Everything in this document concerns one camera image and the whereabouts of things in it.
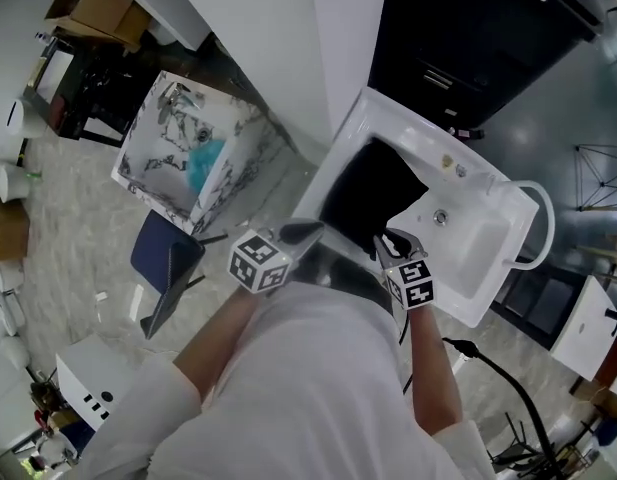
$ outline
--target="white sink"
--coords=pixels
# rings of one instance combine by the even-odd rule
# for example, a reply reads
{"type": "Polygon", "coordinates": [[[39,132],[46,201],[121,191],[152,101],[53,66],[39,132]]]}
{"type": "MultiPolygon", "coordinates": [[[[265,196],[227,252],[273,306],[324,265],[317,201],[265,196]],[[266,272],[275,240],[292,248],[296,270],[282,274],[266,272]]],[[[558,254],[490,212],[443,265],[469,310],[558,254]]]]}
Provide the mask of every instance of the white sink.
{"type": "MultiPolygon", "coordinates": [[[[436,282],[435,305],[475,327],[510,269],[534,268],[548,253],[554,214],[545,191],[531,182],[510,182],[448,133],[376,91],[364,89],[293,216],[318,219],[340,173],[373,137],[393,147],[429,188],[388,226],[421,240],[436,282]],[[517,184],[539,190],[549,213],[546,244],[531,265],[514,260],[539,205],[517,184]],[[447,216],[443,226],[434,218],[440,210],[447,216]]],[[[389,190],[390,181],[386,183],[389,190]]],[[[381,272],[378,262],[331,228],[322,243],[372,272],[381,272]]]]}

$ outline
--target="sink handle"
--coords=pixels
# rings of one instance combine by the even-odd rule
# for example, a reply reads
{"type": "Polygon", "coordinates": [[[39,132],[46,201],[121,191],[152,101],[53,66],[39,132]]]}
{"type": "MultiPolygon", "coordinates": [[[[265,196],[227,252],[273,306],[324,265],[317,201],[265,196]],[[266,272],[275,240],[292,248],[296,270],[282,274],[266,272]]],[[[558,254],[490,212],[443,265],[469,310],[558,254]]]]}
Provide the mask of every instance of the sink handle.
{"type": "Polygon", "coordinates": [[[516,261],[504,260],[504,265],[507,267],[516,268],[517,270],[532,270],[538,267],[541,262],[546,259],[546,256],[548,256],[550,248],[552,247],[552,242],[555,238],[555,209],[552,206],[552,201],[550,200],[548,192],[546,192],[544,187],[542,187],[539,183],[535,183],[534,181],[506,181],[502,184],[511,184],[517,187],[531,188],[541,196],[541,199],[543,199],[544,205],[546,206],[546,215],[548,216],[548,232],[546,233],[546,241],[544,242],[544,246],[537,257],[530,263],[518,263],[516,261]]]}

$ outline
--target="cardboard box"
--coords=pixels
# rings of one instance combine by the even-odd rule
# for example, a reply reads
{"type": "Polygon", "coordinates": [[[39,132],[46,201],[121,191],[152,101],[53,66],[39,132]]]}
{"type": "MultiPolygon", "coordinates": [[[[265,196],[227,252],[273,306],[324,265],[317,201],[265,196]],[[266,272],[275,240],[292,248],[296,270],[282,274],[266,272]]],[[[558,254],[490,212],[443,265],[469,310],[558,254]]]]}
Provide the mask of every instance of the cardboard box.
{"type": "Polygon", "coordinates": [[[151,17],[134,0],[55,0],[46,21],[84,37],[123,43],[138,50],[151,17]]]}
{"type": "Polygon", "coordinates": [[[72,409],[64,409],[62,411],[53,412],[48,418],[48,425],[54,430],[61,430],[73,423],[83,421],[79,415],[72,409]]]}
{"type": "Polygon", "coordinates": [[[26,257],[29,228],[30,220],[21,201],[0,201],[0,261],[26,257]]]}

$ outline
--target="blue cloth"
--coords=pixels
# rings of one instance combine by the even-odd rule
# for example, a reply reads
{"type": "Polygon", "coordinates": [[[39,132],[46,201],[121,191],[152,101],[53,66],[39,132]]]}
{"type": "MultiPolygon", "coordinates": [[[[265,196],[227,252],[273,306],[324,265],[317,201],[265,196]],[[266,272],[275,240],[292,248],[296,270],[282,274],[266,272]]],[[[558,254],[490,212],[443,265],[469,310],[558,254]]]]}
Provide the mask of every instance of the blue cloth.
{"type": "Polygon", "coordinates": [[[212,139],[189,153],[186,174],[188,184],[195,193],[198,194],[204,188],[208,175],[225,144],[223,140],[212,139]]]}

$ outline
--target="drain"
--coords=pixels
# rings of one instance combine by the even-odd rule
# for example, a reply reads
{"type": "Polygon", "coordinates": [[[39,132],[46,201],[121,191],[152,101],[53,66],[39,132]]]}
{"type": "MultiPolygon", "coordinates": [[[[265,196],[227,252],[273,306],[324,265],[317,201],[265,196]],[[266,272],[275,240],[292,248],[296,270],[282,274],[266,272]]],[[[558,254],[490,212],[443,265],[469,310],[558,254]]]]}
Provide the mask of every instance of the drain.
{"type": "Polygon", "coordinates": [[[445,226],[448,223],[448,212],[446,210],[437,210],[432,216],[437,226],[445,226]]]}

